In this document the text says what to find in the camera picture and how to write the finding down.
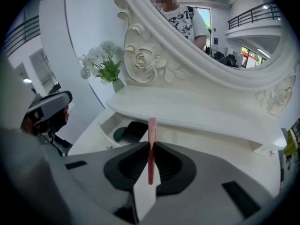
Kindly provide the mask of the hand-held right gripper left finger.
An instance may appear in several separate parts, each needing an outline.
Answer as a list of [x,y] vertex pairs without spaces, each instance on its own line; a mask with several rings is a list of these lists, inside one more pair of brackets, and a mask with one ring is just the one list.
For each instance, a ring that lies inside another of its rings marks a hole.
[[148,223],[146,142],[66,157],[73,223]]

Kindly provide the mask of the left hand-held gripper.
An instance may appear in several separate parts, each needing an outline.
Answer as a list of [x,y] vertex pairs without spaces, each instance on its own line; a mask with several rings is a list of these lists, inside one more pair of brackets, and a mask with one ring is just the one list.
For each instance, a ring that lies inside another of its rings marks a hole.
[[61,139],[56,133],[68,122],[68,105],[72,100],[70,91],[55,92],[44,97],[37,96],[23,118],[21,130],[46,139],[61,157],[66,156],[72,144]]

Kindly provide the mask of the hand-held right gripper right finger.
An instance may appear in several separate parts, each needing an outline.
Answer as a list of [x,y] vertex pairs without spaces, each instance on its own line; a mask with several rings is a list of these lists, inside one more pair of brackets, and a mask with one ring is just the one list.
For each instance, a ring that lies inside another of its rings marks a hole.
[[161,176],[150,225],[237,225],[272,200],[256,180],[226,160],[158,142]]

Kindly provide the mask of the white vanity table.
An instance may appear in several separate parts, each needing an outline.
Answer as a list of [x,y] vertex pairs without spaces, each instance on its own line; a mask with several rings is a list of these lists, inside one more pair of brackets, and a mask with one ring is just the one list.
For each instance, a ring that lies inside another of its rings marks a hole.
[[[114,113],[110,108],[104,109],[77,139],[68,155],[106,150],[99,122],[104,122]],[[279,194],[280,161],[277,151],[272,157],[260,156],[252,152],[249,141],[160,122],[157,123],[156,140],[218,156],[259,182],[273,197]]]

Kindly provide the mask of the green round item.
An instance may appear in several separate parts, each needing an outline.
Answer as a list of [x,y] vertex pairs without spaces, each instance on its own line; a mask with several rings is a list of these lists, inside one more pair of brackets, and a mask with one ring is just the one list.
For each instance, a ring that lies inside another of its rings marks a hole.
[[113,139],[116,142],[119,142],[122,139],[126,129],[127,129],[126,127],[120,127],[118,129],[116,129],[115,132],[113,133]]

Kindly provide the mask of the small white drawer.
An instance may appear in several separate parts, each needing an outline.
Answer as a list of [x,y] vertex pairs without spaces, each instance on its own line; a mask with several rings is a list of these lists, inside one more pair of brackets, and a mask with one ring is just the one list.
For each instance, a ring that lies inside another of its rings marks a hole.
[[260,156],[269,156],[272,157],[277,150],[271,149],[266,145],[250,142],[251,150],[253,153],[260,155]]
[[113,134],[119,128],[128,127],[128,125],[133,121],[140,122],[146,125],[148,124],[148,122],[145,120],[123,116],[118,113],[114,113],[104,122],[99,122],[101,134],[104,137],[104,141],[106,142],[106,145],[104,145],[106,150],[111,150],[130,144],[130,142],[125,141],[123,138],[120,141],[116,142],[113,138]]

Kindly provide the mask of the small black box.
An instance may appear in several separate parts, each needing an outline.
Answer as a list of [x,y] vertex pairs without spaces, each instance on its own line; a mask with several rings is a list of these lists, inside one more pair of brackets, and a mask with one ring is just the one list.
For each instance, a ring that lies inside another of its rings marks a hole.
[[122,138],[129,143],[137,143],[148,130],[148,125],[136,121],[132,121],[126,127]]

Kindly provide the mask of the pink plastic tube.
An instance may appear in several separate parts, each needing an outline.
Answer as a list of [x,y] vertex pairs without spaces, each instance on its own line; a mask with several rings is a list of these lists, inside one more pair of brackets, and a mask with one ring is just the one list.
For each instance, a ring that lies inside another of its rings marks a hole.
[[155,118],[150,118],[148,121],[148,184],[153,185],[154,182],[154,145],[156,141],[157,123]]

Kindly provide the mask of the pale green vase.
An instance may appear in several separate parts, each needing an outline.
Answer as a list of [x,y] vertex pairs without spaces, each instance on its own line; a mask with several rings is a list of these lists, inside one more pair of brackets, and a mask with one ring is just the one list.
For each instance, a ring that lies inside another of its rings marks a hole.
[[115,93],[117,93],[118,91],[120,91],[122,88],[125,87],[124,83],[119,78],[112,81],[112,86],[113,86],[113,89],[114,89]]

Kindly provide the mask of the white artificial flowers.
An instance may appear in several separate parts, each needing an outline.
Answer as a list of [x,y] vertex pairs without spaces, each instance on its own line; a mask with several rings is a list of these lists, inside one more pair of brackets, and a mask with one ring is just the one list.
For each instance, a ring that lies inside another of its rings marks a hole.
[[122,49],[109,40],[102,42],[98,47],[91,48],[87,54],[78,58],[82,64],[81,77],[85,80],[97,77],[102,83],[116,81],[123,63],[121,54]]

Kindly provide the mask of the black metal railing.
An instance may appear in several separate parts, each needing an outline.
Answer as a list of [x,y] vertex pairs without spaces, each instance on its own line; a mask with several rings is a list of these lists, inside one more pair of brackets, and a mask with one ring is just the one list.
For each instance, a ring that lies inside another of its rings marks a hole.
[[37,15],[21,23],[6,34],[3,42],[5,54],[9,57],[25,43],[40,34],[39,16]]

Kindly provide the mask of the yellow-green round table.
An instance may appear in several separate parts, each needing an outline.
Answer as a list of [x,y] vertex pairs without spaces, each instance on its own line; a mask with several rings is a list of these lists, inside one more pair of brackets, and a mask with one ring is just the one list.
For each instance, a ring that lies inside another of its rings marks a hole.
[[284,149],[284,154],[286,156],[293,155],[298,150],[298,143],[296,141],[295,133],[292,129],[287,131],[287,146]]

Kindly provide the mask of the ornate white vanity mirror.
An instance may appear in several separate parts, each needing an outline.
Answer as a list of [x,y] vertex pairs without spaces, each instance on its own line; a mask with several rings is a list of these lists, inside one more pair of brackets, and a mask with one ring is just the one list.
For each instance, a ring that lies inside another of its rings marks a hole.
[[300,61],[286,19],[271,58],[250,69],[231,68],[185,39],[151,0],[115,0],[128,22],[124,65],[128,87],[107,101],[129,117],[241,138],[274,150],[286,139],[277,117],[289,103]]

